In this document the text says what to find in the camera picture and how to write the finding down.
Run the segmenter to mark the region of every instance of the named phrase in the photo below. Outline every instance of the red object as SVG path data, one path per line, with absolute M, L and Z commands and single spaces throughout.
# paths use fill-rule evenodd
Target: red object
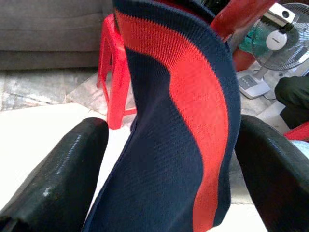
M 289 132 L 285 133 L 284 136 L 288 140 L 309 141 L 309 122 L 305 122 L 293 130 L 290 130 Z
M 109 71 L 112 71 L 110 94 L 106 87 Z M 110 14 L 103 22 L 97 87 L 103 88 L 107 103 L 107 123 L 111 129 L 120 128 L 124 116 L 136 113 L 136 109 L 125 109 L 129 85 L 130 72 L 124 42 L 115 26 L 114 15 Z
M 211 28 L 223 41 L 236 30 L 254 23 L 276 0 L 231 0 L 211 23 Z
M 255 58 L 251 53 L 241 51 L 239 48 L 233 53 L 233 61 L 236 71 L 248 69 L 254 62 Z

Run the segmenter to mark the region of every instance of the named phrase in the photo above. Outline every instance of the fan grille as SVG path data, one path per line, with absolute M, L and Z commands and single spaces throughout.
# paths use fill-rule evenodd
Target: fan grille
M 269 50 L 266 46 L 268 35 L 278 30 L 276 27 L 259 22 L 254 29 L 252 51 L 255 59 L 265 68 L 286 70 L 294 68 L 309 58 L 309 6 L 289 3 L 284 7 L 299 16 L 294 28 L 287 32 L 286 45 L 279 51 Z

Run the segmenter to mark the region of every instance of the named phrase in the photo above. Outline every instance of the marble floor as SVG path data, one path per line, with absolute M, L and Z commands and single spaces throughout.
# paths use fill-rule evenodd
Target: marble floor
M 282 73 L 269 72 L 265 79 L 274 88 L 281 77 Z M 0 184 L 6 186 L 1 193 L 0 209 L 66 132 L 86 117 L 106 119 L 107 105 L 103 91 L 96 88 L 96 80 L 95 69 L 0 71 L 0 141 L 5 141 L 0 146 Z M 257 116 L 284 133 L 288 128 L 278 119 L 282 106 L 267 98 L 249 100 L 241 95 L 241 112 Z M 127 108 L 131 107 L 132 91 L 127 100 Z M 117 161 L 133 118 L 125 117 L 121 129 L 110 130 L 95 194 Z M 266 231 L 235 155 L 230 180 L 232 206 L 223 224 L 212 231 Z

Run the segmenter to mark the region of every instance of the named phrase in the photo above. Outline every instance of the stool leg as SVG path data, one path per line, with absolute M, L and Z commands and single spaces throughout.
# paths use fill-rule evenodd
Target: stool leg
M 108 40 L 106 38 L 103 38 L 98 62 L 98 80 L 97 80 L 98 88 L 102 86 L 102 82 L 106 81 L 107 73 L 108 71 L 111 70 L 111 59 L 112 59 L 112 52 L 109 47 Z
M 121 127 L 126 107 L 126 98 L 130 84 L 130 72 L 127 61 L 117 62 L 113 68 L 112 86 L 107 110 L 107 123 L 111 129 Z

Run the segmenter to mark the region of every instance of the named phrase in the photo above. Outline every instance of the fan control panel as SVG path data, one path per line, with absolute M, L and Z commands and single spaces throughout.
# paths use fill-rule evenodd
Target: fan control panel
M 240 87 L 242 87 L 244 90 L 249 89 L 252 86 L 255 86 L 257 84 L 256 81 L 253 80 L 252 77 L 250 77 L 249 75 L 241 77 L 240 79 L 238 79 L 238 84 L 240 85 Z

